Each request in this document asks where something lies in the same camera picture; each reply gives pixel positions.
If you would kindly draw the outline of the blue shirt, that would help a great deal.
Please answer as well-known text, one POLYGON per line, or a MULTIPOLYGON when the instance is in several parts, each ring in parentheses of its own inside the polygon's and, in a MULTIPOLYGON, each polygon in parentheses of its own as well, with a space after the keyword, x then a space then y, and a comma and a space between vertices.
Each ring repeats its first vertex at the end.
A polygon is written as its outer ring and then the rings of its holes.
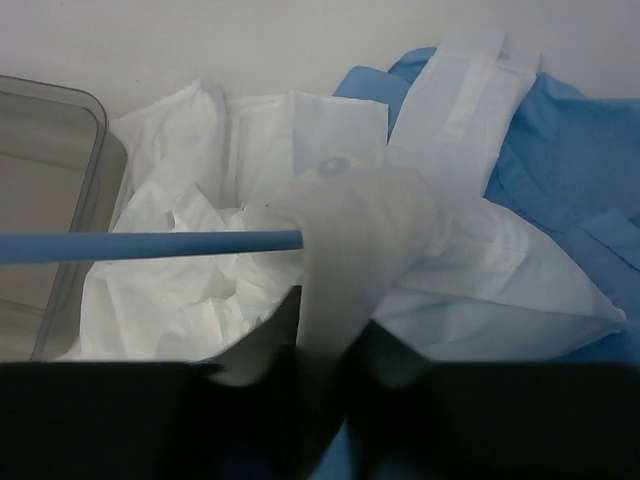
MULTIPOLYGON (((558 243, 630 327, 556 363, 639 364, 639 103, 590 99, 540 74, 517 109, 485 192, 558 243)), ((353 479, 348 428, 318 468, 353 479)))

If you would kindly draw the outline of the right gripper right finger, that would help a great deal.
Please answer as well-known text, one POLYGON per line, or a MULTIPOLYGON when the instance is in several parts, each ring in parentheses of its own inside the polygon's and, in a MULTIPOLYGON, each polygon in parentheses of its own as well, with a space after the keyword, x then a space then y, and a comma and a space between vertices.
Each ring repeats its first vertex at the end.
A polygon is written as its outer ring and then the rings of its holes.
POLYGON ((635 479, 639 370, 445 362, 371 324, 346 362, 360 479, 635 479))

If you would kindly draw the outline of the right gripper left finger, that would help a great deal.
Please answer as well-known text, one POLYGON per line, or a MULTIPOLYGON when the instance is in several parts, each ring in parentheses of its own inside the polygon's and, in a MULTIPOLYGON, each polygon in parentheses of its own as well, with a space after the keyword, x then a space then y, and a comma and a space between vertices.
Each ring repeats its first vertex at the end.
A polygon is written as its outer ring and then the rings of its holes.
POLYGON ((307 479, 340 417, 313 409, 301 289, 222 354, 1 367, 5 479, 307 479))

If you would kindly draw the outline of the white shirt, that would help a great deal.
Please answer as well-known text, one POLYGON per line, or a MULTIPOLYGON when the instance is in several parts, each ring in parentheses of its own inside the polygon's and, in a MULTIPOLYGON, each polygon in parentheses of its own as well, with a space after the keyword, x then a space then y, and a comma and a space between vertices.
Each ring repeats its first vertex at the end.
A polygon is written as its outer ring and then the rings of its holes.
POLYGON ((106 261, 89 271, 72 360, 202 360, 302 289, 296 345, 334 364, 370 320, 433 360, 545 360, 625 314, 545 233, 484 191, 539 58, 450 31, 390 103, 224 99, 196 82, 117 119, 129 165, 112 225, 300 231, 290 252, 106 261))

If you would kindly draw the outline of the blue wire hanger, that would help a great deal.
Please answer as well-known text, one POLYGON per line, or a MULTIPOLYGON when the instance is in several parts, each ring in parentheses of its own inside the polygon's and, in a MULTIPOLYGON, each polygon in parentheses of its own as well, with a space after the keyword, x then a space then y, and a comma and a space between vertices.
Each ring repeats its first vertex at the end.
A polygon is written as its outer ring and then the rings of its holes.
POLYGON ((298 230, 184 233, 3 233, 3 265, 139 260, 299 250, 298 230))

